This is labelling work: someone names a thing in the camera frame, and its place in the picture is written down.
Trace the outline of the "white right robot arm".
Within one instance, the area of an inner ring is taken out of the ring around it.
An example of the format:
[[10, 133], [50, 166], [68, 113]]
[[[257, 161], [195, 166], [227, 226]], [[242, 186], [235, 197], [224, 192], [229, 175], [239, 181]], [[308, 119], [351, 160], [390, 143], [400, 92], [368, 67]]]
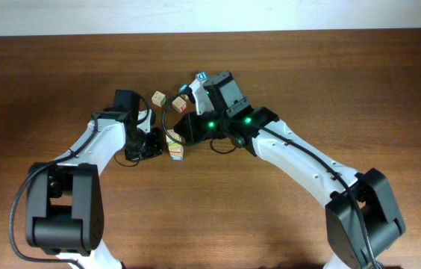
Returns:
[[387, 177], [347, 167], [302, 140], [277, 114], [253, 108], [229, 75], [180, 87], [196, 106], [173, 130], [186, 143], [228, 138], [300, 184], [325, 209], [326, 268], [382, 268], [378, 255], [406, 231]]

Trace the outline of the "red three wooden block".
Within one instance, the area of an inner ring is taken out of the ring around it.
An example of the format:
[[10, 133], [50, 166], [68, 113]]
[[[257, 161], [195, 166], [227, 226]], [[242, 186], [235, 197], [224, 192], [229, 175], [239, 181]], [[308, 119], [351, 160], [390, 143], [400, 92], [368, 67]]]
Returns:
[[168, 146], [180, 145], [183, 142], [182, 137], [172, 129], [166, 130], [166, 143]]

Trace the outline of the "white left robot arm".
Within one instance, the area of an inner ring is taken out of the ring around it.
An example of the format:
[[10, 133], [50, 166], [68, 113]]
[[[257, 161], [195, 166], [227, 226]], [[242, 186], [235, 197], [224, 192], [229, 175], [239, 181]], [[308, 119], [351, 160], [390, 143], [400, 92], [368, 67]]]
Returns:
[[71, 268], [123, 268], [107, 248], [99, 177], [124, 151], [133, 167], [163, 151], [155, 113], [122, 105], [91, 116], [82, 136], [55, 160], [33, 164], [20, 188], [26, 194], [25, 240], [45, 263]]

